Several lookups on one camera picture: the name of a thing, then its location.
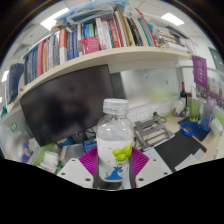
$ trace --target cable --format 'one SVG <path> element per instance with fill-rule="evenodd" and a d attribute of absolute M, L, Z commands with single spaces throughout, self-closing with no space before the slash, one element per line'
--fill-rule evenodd
<path fill-rule="evenodd" d="M 186 128 L 186 127 L 191 127 L 193 129 L 193 131 L 190 131 L 190 132 L 185 131 L 184 128 Z M 187 123 L 180 125 L 180 131 L 186 136 L 194 136 L 198 132 L 198 125 L 196 125 L 195 123 L 187 122 Z"/>

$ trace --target computer monitor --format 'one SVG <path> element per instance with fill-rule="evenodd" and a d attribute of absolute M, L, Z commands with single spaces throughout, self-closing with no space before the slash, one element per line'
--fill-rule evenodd
<path fill-rule="evenodd" d="M 71 72 L 21 98 L 27 124 L 40 146 L 97 125 L 103 101 L 114 98 L 108 65 Z"/>

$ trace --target bottle label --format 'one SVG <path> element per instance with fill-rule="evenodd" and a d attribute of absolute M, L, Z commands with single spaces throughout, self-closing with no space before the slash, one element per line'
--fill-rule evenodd
<path fill-rule="evenodd" d="M 106 182 L 121 182 L 128 174 L 133 141 L 105 141 L 97 138 L 99 175 Z"/>
<path fill-rule="evenodd" d="M 181 97 L 181 101 L 184 103 L 184 107 L 186 107 L 186 98 Z"/>

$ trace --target paper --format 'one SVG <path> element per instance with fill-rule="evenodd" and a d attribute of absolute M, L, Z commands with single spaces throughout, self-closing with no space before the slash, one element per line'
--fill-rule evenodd
<path fill-rule="evenodd" d="M 194 65 L 194 82 L 199 86 L 207 88 L 208 74 L 206 60 L 195 55 L 192 56 L 192 60 Z"/>
<path fill-rule="evenodd" d="M 188 166 L 195 165 L 198 163 L 198 160 L 195 156 L 190 154 L 182 163 L 180 163 L 178 166 L 175 167 L 176 171 L 179 171 L 181 169 L 184 169 Z"/>

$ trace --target water bottle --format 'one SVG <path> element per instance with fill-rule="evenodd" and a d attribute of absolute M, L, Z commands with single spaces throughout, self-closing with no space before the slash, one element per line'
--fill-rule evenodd
<path fill-rule="evenodd" d="M 134 128 L 127 118 L 128 100 L 105 99 L 105 116 L 97 125 L 99 176 L 107 184 L 122 183 L 129 175 Z"/>
<path fill-rule="evenodd" d="M 210 131 L 210 124 L 215 110 L 216 100 L 208 97 L 207 103 L 204 105 L 201 127 L 204 131 Z"/>

